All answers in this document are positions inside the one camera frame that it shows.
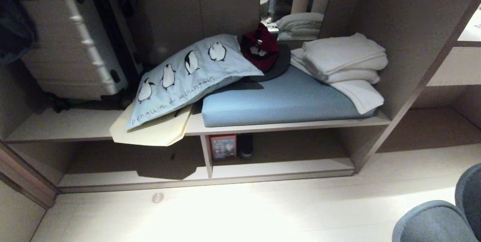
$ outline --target stack of towels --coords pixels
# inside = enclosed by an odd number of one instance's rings
[[[320,13],[297,13],[284,16],[276,22],[278,41],[316,40],[324,15]]]
[[[371,84],[380,81],[377,70],[388,64],[386,50],[364,35],[305,42],[292,50],[290,63],[304,73],[344,93],[359,114],[383,105]]]

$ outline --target shoe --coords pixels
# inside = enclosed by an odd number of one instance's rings
[[[237,134],[237,151],[241,158],[251,158],[254,150],[254,135],[252,133]]]

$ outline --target white floor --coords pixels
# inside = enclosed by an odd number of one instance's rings
[[[33,241],[388,242],[410,208],[454,203],[479,162],[475,144],[379,153],[353,177],[63,194]]]

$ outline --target penguin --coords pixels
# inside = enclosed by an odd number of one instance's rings
[[[184,59],[185,69],[187,69],[188,75],[194,74],[194,72],[199,69],[199,59],[193,50],[189,51]]]
[[[213,43],[207,52],[214,62],[220,62],[225,59],[227,49],[221,43]]]
[[[152,95],[151,85],[155,86],[155,84],[149,82],[149,78],[142,83],[142,87],[137,98],[139,100],[139,104],[142,104],[142,101],[144,100],[150,100],[150,96]]]
[[[167,64],[163,68],[163,77],[161,79],[162,87],[167,90],[170,86],[175,83],[175,71],[172,69],[172,64]]]

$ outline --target light blue pillowcase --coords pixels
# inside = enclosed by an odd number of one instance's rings
[[[216,35],[144,74],[127,130],[178,110],[244,76],[263,76],[244,58],[235,35]]]

